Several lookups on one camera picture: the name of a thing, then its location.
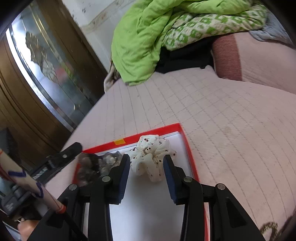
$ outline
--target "white wall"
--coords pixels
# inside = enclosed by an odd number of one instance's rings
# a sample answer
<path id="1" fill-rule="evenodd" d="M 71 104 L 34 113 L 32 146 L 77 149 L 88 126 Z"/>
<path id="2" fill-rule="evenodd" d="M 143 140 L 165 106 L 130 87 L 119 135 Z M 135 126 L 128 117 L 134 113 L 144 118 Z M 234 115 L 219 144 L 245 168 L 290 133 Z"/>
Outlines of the white wall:
<path id="1" fill-rule="evenodd" d="M 134 0 L 62 0 L 109 71 L 113 31 Z"/>

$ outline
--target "white scrunchie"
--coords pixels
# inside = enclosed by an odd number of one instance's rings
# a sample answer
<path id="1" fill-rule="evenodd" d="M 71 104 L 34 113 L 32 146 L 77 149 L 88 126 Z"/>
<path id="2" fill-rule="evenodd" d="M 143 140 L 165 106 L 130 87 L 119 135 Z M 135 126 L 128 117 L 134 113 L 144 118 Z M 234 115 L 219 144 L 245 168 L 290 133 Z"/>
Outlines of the white scrunchie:
<path id="1" fill-rule="evenodd" d="M 176 152 L 170 148 L 170 141 L 158 135 L 141 136 L 137 147 L 126 152 L 131 159 L 131 169 L 137 175 L 145 172 L 152 182 L 161 181 L 164 177 L 163 157 L 170 155 L 173 159 Z"/>

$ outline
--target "gray cloth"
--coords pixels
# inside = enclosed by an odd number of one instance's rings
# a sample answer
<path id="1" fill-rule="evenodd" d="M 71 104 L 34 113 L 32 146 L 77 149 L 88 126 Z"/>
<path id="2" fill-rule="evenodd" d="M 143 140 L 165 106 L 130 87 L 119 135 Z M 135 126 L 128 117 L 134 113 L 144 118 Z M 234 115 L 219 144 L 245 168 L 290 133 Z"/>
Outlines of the gray cloth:
<path id="1" fill-rule="evenodd" d="M 252 30 L 249 31 L 249 33 L 259 41 L 271 39 L 293 46 L 293 43 L 284 27 L 270 11 L 268 11 L 266 25 L 261 30 Z"/>

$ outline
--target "door glass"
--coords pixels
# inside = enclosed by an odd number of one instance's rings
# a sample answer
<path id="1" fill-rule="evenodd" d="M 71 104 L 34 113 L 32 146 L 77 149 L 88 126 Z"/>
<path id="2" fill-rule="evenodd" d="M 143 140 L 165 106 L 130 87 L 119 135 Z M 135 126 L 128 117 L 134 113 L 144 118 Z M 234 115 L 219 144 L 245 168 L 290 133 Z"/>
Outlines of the door glass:
<path id="1" fill-rule="evenodd" d="M 7 39 L 39 99 L 73 131 L 97 99 L 67 60 L 35 1 L 14 20 Z"/>

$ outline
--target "yellow tape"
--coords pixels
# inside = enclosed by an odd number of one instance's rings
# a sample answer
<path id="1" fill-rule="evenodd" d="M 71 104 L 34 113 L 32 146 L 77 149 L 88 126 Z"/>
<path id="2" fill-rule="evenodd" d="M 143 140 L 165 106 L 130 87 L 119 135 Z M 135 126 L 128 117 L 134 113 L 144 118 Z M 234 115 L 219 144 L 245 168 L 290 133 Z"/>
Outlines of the yellow tape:
<path id="1" fill-rule="evenodd" d="M 126 142 L 124 141 L 124 139 L 119 139 L 119 140 L 114 141 L 115 145 L 121 145 L 121 144 L 125 144 L 125 143 Z"/>

